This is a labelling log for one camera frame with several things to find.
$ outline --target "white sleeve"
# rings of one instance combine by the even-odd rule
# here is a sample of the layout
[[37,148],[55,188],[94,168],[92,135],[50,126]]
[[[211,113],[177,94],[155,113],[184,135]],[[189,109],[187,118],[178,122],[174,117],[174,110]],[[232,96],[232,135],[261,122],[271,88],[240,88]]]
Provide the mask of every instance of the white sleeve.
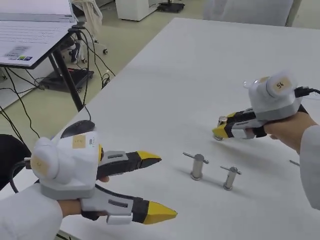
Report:
[[0,200],[0,235],[3,240],[53,240],[62,219],[60,205],[43,196],[39,184]]
[[303,133],[300,148],[302,186],[311,207],[320,210],[320,126]]

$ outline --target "yellow fingertip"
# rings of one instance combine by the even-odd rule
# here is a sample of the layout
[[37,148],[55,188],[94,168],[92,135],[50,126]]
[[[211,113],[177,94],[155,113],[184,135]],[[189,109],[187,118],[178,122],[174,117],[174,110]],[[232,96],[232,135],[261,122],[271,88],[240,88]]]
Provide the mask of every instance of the yellow fingertip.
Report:
[[174,219],[178,213],[160,203],[150,201],[147,216],[143,222],[145,225]]
[[146,152],[146,151],[137,151],[137,153],[139,154],[140,158],[142,160],[145,159],[161,159],[161,157],[159,157],[158,155]]
[[102,146],[101,146],[101,144],[99,144],[99,147],[98,147],[98,160],[99,160],[99,162],[101,162],[101,160],[102,160]]
[[228,135],[227,135],[227,133],[225,131],[225,127],[226,127],[226,124],[221,124],[220,126],[212,129],[212,132],[217,137],[221,137],[221,138],[227,139],[229,137],[228,137]]
[[229,115],[226,116],[226,117],[227,117],[227,118],[231,118],[231,117],[233,117],[236,113],[237,113],[237,112],[233,112],[233,113],[229,114]]

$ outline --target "metal peg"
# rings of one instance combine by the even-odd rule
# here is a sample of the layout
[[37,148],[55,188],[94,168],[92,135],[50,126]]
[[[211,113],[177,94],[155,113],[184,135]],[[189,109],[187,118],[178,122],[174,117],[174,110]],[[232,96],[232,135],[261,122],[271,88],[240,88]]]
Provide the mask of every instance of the metal peg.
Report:
[[208,160],[205,160],[205,157],[201,154],[196,154],[196,155],[191,155],[189,153],[184,152],[183,155],[194,159],[193,161],[193,167],[192,167],[192,172],[190,173],[190,176],[193,180],[198,181],[202,178],[202,168],[205,164],[209,164]]
[[[219,120],[218,120],[217,127],[219,127],[219,126],[222,125],[222,124],[226,124],[226,123],[227,123],[227,120],[228,120],[228,117],[226,117],[226,116],[220,116],[220,117],[219,117]],[[224,140],[223,137],[217,136],[217,135],[215,135],[215,134],[213,135],[213,138],[214,138],[215,140],[217,140],[217,141],[222,141],[222,140]]]
[[241,175],[242,172],[238,171],[238,168],[236,168],[236,167],[234,167],[234,166],[232,166],[232,167],[230,167],[230,168],[221,166],[220,168],[229,171],[228,176],[227,176],[227,178],[226,178],[226,181],[225,181],[225,183],[223,184],[223,188],[224,188],[225,190],[227,190],[227,191],[230,191],[230,190],[232,190],[232,188],[234,187],[234,186],[233,186],[233,183],[234,183],[234,181],[235,181],[236,175],[237,175],[237,174]]

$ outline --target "black chair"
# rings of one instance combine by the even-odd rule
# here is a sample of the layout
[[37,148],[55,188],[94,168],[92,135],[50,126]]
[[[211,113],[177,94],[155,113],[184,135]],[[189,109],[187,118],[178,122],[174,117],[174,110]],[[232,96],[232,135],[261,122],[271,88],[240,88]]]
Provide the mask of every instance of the black chair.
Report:
[[[12,135],[0,134],[0,190],[9,183],[10,170],[13,166],[30,156],[30,150],[21,141]],[[14,175],[17,175],[22,168],[18,168]]]

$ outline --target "human hand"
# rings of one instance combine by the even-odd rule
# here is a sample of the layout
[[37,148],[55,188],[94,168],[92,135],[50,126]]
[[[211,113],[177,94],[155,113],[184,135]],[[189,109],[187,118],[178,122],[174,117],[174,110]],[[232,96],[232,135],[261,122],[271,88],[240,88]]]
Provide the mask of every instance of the human hand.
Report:
[[307,128],[314,125],[318,124],[309,114],[297,112],[286,119],[266,124],[264,131],[270,134],[272,139],[280,140],[300,154],[302,136]]
[[[100,179],[101,182],[107,183],[109,182],[109,177],[104,177]],[[80,215],[81,214],[81,203],[77,200],[58,200],[58,203],[62,210],[63,217],[69,215]]]

